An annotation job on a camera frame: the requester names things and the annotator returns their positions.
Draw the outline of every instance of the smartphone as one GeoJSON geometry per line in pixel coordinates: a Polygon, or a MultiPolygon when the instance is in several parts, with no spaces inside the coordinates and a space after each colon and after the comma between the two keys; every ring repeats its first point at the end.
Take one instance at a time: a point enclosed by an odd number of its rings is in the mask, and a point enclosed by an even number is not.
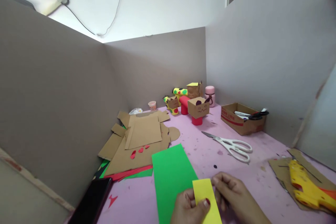
{"type": "Polygon", "coordinates": [[[111,178],[93,180],[68,224],[96,224],[112,185],[111,178]]]}

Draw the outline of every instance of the green paper sheet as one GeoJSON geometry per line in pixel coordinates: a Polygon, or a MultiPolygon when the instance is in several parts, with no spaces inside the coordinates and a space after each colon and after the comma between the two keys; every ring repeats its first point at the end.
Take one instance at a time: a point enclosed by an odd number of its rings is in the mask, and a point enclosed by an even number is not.
{"type": "Polygon", "coordinates": [[[128,177],[124,178],[123,180],[133,179],[133,178],[136,178],[136,177],[151,177],[152,174],[153,174],[153,169],[148,169],[148,170],[145,170],[145,171],[141,171],[137,174],[128,176],[128,177]]]}
{"type": "Polygon", "coordinates": [[[193,187],[197,175],[181,144],[152,155],[160,224],[169,224],[177,194],[193,187]]]}
{"type": "MultiPolygon", "coordinates": [[[[100,165],[100,167],[104,167],[104,165],[106,165],[106,164],[109,163],[109,162],[110,162],[110,161],[104,159],[103,162],[102,162],[102,164],[100,165]]],[[[102,179],[102,178],[104,177],[107,168],[108,168],[108,166],[106,166],[105,170],[103,171],[103,173],[100,175],[99,178],[102,179]]]]}

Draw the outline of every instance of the pink tabletop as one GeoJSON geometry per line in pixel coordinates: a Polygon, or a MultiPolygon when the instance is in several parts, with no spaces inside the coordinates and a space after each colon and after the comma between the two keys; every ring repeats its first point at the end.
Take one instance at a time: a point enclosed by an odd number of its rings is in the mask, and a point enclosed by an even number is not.
{"type": "MultiPolygon", "coordinates": [[[[210,113],[203,118],[203,124],[200,126],[194,126],[191,123],[190,115],[182,114],[170,115],[170,121],[164,122],[167,127],[174,126],[180,130],[180,138],[171,144],[173,146],[182,144],[199,179],[211,178],[220,171],[241,179],[273,224],[336,223],[334,217],[324,212],[300,210],[279,184],[267,160],[279,158],[282,155],[290,156],[285,145],[264,132],[240,136],[221,120],[219,105],[210,108],[210,113]],[[249,143],[253,148],[253,153],[249,154],[250,164],[242,163],[228,155],[222,145],[205,136],[201,131],[249,143]]],[[[335,172],[305,157],[328,179],[336,183],[335,172]]],[[[110,195],[118,198],[110,208],[110,200],[106,201],[98,224],[159,223],[154,175],[116,182],[110,195]]],[[[221,213],[221,216],[223,223],[238,223],[231,211],[221,213]]]]}

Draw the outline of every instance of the gray cardboard partition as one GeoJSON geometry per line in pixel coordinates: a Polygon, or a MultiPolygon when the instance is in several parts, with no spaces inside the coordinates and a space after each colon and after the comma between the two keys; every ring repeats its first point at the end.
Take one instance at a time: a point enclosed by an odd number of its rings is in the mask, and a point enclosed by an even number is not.
{"type": "Polygon", "coordinates": [[[128,106],[104,44],[0,0],[0,147],[74,207],[128,106]]]}
{"type": "Polygon", "coordinates": [[[132,38],[106,44],[130,109],[165,106],[163,97],[191,82],[206,86],[205,28],[132,38]]]}
{"type": "Polygon", "coordinates": [[[336,60],[335,7],[335,0],[230,3],[206,27],[216,101],[268,108],[266,133],[289,146],[336,60]]]}

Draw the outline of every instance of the pink bottle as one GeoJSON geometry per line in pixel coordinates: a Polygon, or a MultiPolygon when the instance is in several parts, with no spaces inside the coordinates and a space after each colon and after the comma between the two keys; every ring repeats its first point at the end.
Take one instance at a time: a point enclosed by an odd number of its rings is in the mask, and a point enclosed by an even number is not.
{"type": "Polygon", "coordinates": [[[209,106],[214,107],[215,102],[215,87],[214,86],[207,86],[205,87],[205,98],[208,99],[210,97],[209,106]]]}

